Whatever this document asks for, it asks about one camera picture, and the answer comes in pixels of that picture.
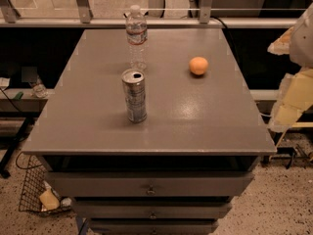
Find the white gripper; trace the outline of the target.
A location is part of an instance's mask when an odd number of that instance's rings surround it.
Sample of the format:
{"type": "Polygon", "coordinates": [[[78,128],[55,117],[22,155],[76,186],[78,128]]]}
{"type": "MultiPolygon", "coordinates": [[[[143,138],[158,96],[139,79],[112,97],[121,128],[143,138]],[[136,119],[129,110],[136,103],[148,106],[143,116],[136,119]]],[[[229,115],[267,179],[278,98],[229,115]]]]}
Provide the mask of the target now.
{"type": "Polygon", "coordinates": [[[281,81],[268,127],[274,132],[291,128],[302,114],[313,106],[313,4],[290,27],[272,42],[267,51],[274,55],[288,55],[300,65],[296,74],[287,73],[281,81]]]}

